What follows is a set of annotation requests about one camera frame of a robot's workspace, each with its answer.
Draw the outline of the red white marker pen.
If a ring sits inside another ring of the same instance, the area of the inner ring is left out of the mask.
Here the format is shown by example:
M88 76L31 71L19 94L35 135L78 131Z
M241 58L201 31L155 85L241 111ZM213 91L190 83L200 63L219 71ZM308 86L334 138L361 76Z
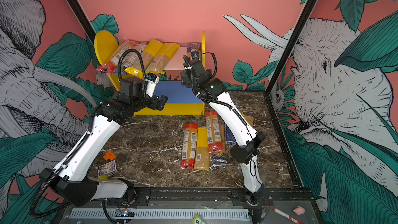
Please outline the red white marker pen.
M295 224L304 224L303 222L301 222L301 221L299 221L299 220L293 218L292 216L286 214L285 212L283 212L283 211L281 211L281 210L279 210L279 209L277 209L277 208L274 208L273 210L274 210L275 213L277 213L277 214L279 214L280 216L282 216L282 217L284 217L284 218L290 220L291 222L293 222L293 223L295 223Z

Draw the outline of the pink eraser piece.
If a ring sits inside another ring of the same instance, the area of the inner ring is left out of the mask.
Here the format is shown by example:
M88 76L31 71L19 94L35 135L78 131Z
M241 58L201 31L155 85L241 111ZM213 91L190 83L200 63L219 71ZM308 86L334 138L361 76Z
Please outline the pink eraser piece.
M306 213L306 210L305 210L303 207L301 207L301 206L297 206L297 207L293 210L293 212L294 212L297 216L300 216L300 215L305 214L305 213Z

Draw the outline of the yellow Pastatime spaghetti bag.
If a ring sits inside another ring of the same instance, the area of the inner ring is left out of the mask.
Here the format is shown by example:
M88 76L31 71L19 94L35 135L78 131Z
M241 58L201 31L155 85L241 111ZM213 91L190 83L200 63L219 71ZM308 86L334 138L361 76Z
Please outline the yellow Pastatime spaghetti bag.
M254 125L254 117L251 116L247 116L245 114L243 114L244 119L246 120L246 122L252 127Z

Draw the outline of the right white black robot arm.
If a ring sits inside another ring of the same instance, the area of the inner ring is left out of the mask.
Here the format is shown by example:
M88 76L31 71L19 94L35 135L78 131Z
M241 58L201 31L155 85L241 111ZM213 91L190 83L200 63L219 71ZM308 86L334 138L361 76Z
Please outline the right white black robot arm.
M191 57L184 55L183 59L184 72L181 73L181 84L191 88L198 99L208 103L235 137L236 145L230 149L230 153L241 167L245 194L242 197L232 198L246 204L252 222L260 224L273 204L269 190L261 181L257 163L257 149L265 140L265 134L256 131L247 122L234 105L225 85L215 77L216 72L205 70L198 53L193 52Z

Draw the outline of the blue yellow-ended spaghetti bag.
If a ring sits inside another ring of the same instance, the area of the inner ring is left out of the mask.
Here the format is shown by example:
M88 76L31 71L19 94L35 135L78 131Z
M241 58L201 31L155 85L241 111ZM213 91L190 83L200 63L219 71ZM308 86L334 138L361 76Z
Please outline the blue yellow-ended spaghetti bag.
M140 54L142 54L147 45L148 45L147 42L137 42L137 45L133 49L137 50ZM122 62L122 68L121 68L122 74L125 75L126 72L124 72L124 70L128 67L132 67L136 61L138 62L138 67L140 67L138 55L134 52L127 54Z

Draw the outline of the small colourful card box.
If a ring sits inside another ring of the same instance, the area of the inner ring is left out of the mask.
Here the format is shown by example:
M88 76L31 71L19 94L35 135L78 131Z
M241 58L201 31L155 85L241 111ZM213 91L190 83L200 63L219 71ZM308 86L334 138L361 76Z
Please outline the small colourful card box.
M100 176L112 174L116 171L117 171L117 166L116 166L116 162L114 160L114 161L108 162L104 165L97 167L97 176L100 177Z

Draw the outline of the Ankara spaghetti bag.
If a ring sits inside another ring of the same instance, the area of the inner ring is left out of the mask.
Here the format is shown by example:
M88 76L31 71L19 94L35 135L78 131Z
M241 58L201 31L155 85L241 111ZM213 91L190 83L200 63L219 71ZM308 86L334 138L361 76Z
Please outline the Ankara spaghetti bag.
M192 52L198 52L198 54L202 55L202 43L187 43L187 56L189 58L192 57Z

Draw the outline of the yellow shelf pink blue boards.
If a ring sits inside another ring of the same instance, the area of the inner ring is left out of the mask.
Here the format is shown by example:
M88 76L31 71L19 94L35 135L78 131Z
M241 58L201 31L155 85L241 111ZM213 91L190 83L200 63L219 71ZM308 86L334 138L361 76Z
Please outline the yellow shelf pink blue boards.
M99 31L94 38L94 50L100 65L105 64L119 47L116 38L109 31ZM168 97L164 110L155 111L145 108L135 115L204 115L205 104L196 98L190 88L183 87L180 81L160 81L155 95Z

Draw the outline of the red-ended labelled spaghetti bag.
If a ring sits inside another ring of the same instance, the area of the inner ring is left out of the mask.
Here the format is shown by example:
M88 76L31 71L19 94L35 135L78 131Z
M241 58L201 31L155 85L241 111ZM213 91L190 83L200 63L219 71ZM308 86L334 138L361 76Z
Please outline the red-ended labelled spaghetti bag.
M217 112L207 112L205 118L209 153L224 152Z

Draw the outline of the orange toy brick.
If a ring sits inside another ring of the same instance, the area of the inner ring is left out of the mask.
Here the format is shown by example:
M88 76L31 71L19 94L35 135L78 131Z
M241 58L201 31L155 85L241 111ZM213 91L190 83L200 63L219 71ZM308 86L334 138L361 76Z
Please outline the orange toy brick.
M103 156L103 158L104 158L106 161L113 161L113 160L116 159L116 157L117 157L117 156L116 156L111 150L107 151L107 152L104 154L104 156Z

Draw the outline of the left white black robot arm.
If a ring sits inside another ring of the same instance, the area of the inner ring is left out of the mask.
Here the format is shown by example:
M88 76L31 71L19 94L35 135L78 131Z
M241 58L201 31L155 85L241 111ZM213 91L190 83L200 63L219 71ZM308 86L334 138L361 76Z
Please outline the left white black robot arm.
M136 200L134 185L124 180L101 180L88 176L88 171L111 136L144 108L162 111L168 98L156 96L159 77L143 72L143 78L119 78L120 91L105 103L96 106L90 117L88 130L73 149L53 169L44 169L39 177L44 182L30 206L32 218L43 218L73 204L83 206L93 200L119 199L124 205ZM51 188L67 200L54 209L37 212L43 193Z

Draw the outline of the blue Barilla spaghetti box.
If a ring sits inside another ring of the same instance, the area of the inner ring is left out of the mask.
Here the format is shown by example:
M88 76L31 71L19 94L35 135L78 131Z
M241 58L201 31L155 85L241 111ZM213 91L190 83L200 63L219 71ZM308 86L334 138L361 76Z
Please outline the blue Barilla spaghetti box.
M225 140L226 140L226 144L229 147L233 147L236 145L236 139L227 124L225 124Z

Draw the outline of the yellow green egg toy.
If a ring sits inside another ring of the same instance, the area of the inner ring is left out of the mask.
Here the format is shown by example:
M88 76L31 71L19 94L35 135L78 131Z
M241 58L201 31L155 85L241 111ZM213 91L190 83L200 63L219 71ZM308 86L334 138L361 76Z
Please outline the yellow green egg toy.
M100 179L100 180L108 180L108 177L107 177L107 175L101 175L101 176L98 177L98 179Z

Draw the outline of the yellow-topped spaghetti bag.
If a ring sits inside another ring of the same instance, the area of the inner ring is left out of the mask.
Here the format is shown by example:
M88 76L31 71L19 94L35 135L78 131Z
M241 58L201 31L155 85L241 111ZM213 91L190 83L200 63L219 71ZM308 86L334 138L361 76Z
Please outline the yellow-topped spaghetti bag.
M150 65L146 68L146 72L164 74L165 67L168 65L179 47L180 45L176 43L164 43Z
M154 59L156 54L159 52L159 50L161 49L162 46L163 46L163 43L156 39L152 39L148 43L147 47L141 54L143 64L144 64L144 69L146 69L150 65L150 63L152 62L152 60ZM133 64L132 67L126 68L124 70L124 72L126 72L127 74L130 74L132 76L136 76L138 78L143 78L143 74L144 74L142 67L141 67L141 63L140 63L140 67L138 67L137 61Z
M206 128L198 128L194 169L207 172L210 171L210 153Z

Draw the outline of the green white sticker tag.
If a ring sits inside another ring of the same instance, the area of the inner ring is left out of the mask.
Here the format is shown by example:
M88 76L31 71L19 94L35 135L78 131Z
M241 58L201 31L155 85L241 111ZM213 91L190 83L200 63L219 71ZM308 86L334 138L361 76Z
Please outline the green white sticker tag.
M200 215L198 215L198 214L196 214L193 218L192 218L192 223L193 224L207 224L207 222L205 222L204 220L203 220L203 218L200 216Z

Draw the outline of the blue yellow crest spaghetti bag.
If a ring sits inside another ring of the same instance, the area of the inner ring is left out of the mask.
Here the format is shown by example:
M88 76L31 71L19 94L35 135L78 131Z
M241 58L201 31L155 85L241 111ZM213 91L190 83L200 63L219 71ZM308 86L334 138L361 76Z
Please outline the blue yellow crest spaghetti bag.
M223 151L213 152L211 154L211 163L215 166L226 165L228 162L225 153Z

